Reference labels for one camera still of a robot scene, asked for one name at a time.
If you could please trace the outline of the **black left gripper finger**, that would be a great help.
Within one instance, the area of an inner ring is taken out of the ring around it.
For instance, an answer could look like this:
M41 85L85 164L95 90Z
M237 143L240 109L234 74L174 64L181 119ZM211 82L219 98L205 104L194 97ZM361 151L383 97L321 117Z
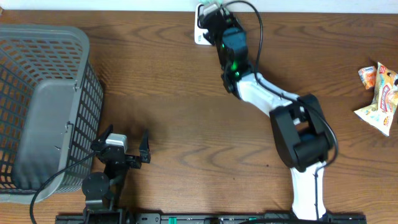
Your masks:
M106 144L106 139L112 132L113 125L110 124L102 134L93 140L93 146L102 146L103 144Z
M149 147L149 132L145 130L142 136L142 140L139 146L139 153L141 162L150 162L151 154L150 154L150 147Z

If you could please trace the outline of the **orange white Kleenex tissue pack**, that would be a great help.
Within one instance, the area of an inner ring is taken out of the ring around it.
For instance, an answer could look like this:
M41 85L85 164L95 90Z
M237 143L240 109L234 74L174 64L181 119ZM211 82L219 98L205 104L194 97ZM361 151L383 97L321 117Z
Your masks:
M374 88L376 84L377 68L375 66L364 67L358 71L358 75L365 87L365 89Z

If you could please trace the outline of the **orange yellow snack bag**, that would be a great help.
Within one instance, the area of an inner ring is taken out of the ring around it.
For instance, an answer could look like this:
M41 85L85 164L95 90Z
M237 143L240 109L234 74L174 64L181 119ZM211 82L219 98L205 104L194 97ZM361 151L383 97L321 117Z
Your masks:
M396 109L397 72L378 62L372 103L354 113L385 136L389 136Z

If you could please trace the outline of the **teal wet wipes pack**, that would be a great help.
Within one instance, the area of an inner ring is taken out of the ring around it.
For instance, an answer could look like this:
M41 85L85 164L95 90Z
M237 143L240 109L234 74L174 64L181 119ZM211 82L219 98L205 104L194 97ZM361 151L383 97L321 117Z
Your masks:
M199 3L203 4L203 5L209 5L209 4L213 4L213 3L217 3L217 4L221 5L223 3L223 0L199 0Z

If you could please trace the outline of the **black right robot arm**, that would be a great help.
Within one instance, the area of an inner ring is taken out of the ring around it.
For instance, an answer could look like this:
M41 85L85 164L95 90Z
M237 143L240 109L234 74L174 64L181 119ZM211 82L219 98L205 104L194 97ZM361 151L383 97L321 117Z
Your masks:
M323 173L335 161L328 154L338 150L336 134L314 95L289 93L262 76L259 64L248 57L246 31L227 6L197 5L195 42L216 47L226 91L269 117L278 155L292 175L292 217L285 221L330 223Z

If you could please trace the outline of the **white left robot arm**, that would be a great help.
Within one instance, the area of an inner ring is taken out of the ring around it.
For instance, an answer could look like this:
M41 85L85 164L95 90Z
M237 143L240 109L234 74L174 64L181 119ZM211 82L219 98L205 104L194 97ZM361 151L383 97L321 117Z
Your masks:
M102 172L92 172L82 183L86 207L84 223L134 223L128 209L119 206L127 173L150 163L149 132L144 131L139 145L139 155L129 155L127 136L113 133L113 125L91 142L90 148L105 167Z

